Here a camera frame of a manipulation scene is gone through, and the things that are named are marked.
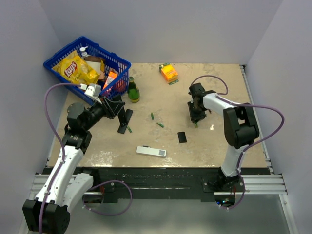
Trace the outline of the black battery cover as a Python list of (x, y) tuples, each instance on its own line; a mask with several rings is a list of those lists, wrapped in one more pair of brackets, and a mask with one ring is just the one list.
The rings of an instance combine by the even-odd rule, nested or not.
[(178, 132), (177, 135), (178, 135), (179, 143), (186, 143), (187, 142), (185, 132)]

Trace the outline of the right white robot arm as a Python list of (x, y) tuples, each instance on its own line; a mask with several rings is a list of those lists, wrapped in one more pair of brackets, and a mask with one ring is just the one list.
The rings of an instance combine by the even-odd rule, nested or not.
[(217, 186), (227, 192), (234, 186), (233, 177), (240, 172), (243, 150), (259, 137), (253, 108), (248, 103), (241, 105), (224, 99), (213, 90), (206, 91), (201, 83), (192, 84), (189, 95), (192, 97), (188, 102), (192, 123), (203, 120), (206, 111), (213, 111), (223, 117), (224, 136), (229, 146), (220, 168), (223, 176), (217, 179)]

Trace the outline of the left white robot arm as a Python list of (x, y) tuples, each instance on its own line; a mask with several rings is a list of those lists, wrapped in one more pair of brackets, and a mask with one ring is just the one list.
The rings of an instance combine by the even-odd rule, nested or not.
[(67, 124), (57, 162), (35, 198), (26, 200), (22, 207), (30, 231), (65, 233), (71, 212), (84, 193), (100, 188), (101, 179), (93, 172), (72, 176), (90, 144), (90, 129), (103, 117), (114, 119), (121, 116), (124, 105), (121, 96), (117, 95), (113, 99), (99, 97), (89, 108), (78, 102), (67, 108)]

